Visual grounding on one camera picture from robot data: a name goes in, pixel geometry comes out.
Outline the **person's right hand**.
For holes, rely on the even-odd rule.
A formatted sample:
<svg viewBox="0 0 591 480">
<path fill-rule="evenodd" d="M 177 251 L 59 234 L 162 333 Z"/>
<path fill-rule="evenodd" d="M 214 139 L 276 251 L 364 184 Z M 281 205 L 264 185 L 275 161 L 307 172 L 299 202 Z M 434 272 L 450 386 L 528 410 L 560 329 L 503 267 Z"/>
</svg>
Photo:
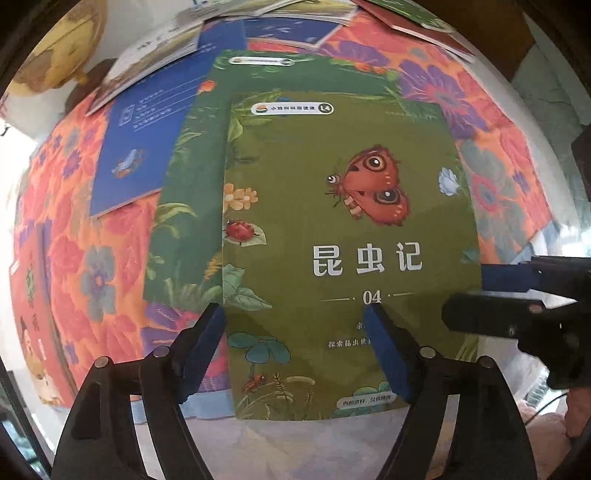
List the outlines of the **person's right hand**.
<svg viewBox="0 0 591 480">
<path fill-rule="evenodd" d="M 536 411 L 524 401 L 518 403 L 532 446 L 537 476 L 547 479 L 565 459 L 571 443 L 581 436 L 590 420 L 590 389 L 570 389 L 566 395 L 565 414 Z"/>
</svg>

